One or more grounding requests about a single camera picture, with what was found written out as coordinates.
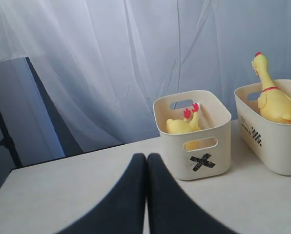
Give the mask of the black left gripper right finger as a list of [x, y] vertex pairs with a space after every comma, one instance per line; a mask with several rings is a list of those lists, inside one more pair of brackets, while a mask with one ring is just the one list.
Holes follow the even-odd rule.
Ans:
[[158, 153], [147, 157], [147, 210], [151, 234], [235, 234], [196, 204]]

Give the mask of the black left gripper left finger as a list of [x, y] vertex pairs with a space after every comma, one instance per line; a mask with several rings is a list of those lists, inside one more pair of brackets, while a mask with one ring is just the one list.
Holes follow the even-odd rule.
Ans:
[[147, 187], [147, 160], [134, 154], [109, 193], [60, 234], [142, 234]]

